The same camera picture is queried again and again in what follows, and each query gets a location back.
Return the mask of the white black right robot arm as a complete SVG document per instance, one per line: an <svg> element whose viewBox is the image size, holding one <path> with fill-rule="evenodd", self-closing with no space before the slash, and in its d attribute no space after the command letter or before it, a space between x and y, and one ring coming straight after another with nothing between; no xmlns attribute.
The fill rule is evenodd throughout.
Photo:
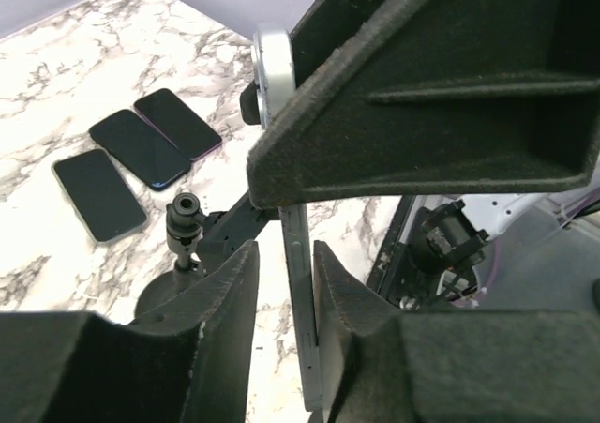
<svg viewBox="0 0 600 423"><path fill-rule="evenodd" d="M446 195L413 225L395 301L435 300L444 271L599 156L599 0L318 0L255 37L266 131L252 203Z"/></svg>

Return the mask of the silver-edged phone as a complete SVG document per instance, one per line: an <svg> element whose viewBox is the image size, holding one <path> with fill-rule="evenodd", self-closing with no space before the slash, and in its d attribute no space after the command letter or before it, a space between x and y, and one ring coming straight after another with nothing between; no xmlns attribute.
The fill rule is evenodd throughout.
<svg viewBox="0 0 600 423"><path fill-rule="evenodd" d="M147 222L143 207L104 150L58 160L52 170L98 243L123 238Z"/></svg>

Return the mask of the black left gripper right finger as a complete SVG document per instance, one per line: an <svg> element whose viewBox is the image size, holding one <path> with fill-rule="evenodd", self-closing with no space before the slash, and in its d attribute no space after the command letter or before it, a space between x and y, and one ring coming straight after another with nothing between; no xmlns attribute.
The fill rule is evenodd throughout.
<svg viewBox="0 0 600 423"><path fill-rule="evenodd" d="M596 316L402 311L322 241L314 273L325 421L598 420Z"/></svg>

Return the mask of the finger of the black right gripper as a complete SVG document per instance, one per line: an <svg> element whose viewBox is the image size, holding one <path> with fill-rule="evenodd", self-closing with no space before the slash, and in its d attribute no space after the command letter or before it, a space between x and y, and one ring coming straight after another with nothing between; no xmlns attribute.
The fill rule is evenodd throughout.
<svg viewBox="0 0 600 423"><path fill-rule="evenodd" d="M358 33L388 0L316 0L292 31L296 85Z"/></svg>
<svg viewBox="0 0 600 423"><path fill-rule="evenodd" d="M599 0L388 0L247 158L259 208L556 192L599 155Z"/></svg>

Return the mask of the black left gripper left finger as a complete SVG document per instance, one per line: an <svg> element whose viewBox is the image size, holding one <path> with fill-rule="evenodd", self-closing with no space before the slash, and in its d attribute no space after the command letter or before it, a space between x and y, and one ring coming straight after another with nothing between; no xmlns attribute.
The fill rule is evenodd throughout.
<svg viewBox="0 0 600 423"><path fill-rule="evenodd" d="M241 422L259 286L245 242L128 325L94 313L1 316L5 422Z"/></svg>

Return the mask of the pink-edged black phone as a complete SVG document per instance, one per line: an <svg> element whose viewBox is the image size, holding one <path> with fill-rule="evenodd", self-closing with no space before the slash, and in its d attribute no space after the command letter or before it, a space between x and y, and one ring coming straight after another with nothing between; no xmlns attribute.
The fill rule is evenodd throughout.
<svg viewBox="0 0 600 423"><path fill-rule="evenodd" d="M222 144L221 136L169 89L158 89L135 101L133 107L190 160Z"/></svg>

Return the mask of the black tall phone stand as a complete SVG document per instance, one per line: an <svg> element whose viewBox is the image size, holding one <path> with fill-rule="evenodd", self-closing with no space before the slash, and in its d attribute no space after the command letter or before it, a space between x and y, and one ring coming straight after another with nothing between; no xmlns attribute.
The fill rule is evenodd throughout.
<svg viewBox="0 0 600 423"><path fill-rule="evenodd" d="M180 193L167 205L169 250L176 255L172 270L153 279L142 291L134 315L139 317L214 273L266 224L277 220L274 209L255 208L244 194L227 212L204 214L198 197Z"/></svg>

